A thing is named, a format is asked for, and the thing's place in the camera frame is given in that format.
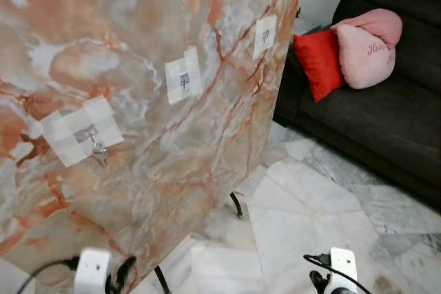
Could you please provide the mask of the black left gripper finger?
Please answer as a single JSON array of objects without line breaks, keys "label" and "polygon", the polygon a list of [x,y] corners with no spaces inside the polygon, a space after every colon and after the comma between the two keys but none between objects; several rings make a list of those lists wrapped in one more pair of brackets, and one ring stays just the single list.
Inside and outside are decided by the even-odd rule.
[{"label": "black left gripper finger", "polygon": [[136,263],[136,257],[130,256],[120,265],[117,272],[107,276],[107,293],[122,293],[126,286],[128,275]]}]

